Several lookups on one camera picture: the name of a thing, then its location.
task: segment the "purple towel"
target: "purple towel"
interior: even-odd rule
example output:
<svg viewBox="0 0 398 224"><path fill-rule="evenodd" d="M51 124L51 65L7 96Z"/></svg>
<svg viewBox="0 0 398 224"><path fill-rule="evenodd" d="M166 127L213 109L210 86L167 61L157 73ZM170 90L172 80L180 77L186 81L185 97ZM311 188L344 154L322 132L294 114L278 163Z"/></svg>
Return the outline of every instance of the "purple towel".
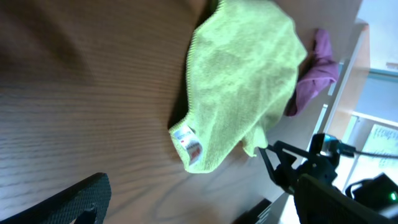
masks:
<svg viewBox="0 0 398 224"><path fill-rule="evenodd" d="M296 86L295 102L287 110L287 116L300 114L312 98L338 79L338 64L333 61L329 34L318 29L315 34L315 59L312 68L301 78Z"/></svg>

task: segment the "white label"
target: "white label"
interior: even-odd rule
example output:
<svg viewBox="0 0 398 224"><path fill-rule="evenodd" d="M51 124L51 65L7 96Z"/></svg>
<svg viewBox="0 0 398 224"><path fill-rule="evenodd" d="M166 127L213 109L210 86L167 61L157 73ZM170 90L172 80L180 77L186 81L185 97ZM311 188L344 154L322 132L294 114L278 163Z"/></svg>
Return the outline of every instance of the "white label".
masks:
<svg viewBox="0 0 398 224"><path fill-rule="evenodd" d="M174 132L174 137L187 151L190 158L189 165L192 165L201 159L201 156L203 154L203 148L195 133L193 133L193 131L188 126L184 125L176 132Z"/></svg>

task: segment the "light green cloth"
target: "light green cloth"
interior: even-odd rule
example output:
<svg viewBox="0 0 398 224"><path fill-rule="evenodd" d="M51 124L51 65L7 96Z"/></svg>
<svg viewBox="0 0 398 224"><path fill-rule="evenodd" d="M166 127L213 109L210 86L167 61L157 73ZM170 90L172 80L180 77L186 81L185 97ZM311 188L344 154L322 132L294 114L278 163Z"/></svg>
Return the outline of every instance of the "light green cloth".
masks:
<svg viewBox="0 0 398 224"><path fill-rule="evenodd" d="M197 28L187 58L188 114L169 132L186 171L215 170L239 141L249 156L266 147L266 131L294 92L306 51L294 22L274 2L223 0ZM176 138L189 127L199 160Z"/></svg>

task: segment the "table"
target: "table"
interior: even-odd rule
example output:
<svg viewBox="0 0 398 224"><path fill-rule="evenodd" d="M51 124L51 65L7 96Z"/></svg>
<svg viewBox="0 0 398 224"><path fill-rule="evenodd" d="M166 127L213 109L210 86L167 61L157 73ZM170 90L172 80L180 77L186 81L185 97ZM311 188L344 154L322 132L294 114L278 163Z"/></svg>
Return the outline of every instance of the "table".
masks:
<svg viewBox="0 0 398 224"><path fill-rule="evenodd" d="M192 175L172 145L167 127L186 110L185 54L205 5L0 3L0 220L95 172L113 191L105 223L231 223L282 193L240 146L216 171Z"/></svg>

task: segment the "towel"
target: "towel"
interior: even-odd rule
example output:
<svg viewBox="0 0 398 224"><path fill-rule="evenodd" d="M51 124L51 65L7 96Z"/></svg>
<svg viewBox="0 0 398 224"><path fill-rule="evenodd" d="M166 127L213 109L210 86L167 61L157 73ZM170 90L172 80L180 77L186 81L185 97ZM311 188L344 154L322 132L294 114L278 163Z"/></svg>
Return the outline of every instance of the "towel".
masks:
<svg viewBox="0 0 398 224"><path fill-rule="evenodd" d="M329 33L318 29L315 34L314 62L311 69L296 86L295 101L287 110L287 116L300 114L308 103L324 88L337 82L338 64L333 60Z"/></svg>
<svg viewBox="0 0 398 224"><path fill-rule="evenodd" d="M188 113L170 128L186 171L215 170L238 142L249 156L294 92L306 51L274 2L222 0L193 34Z"/></svg>

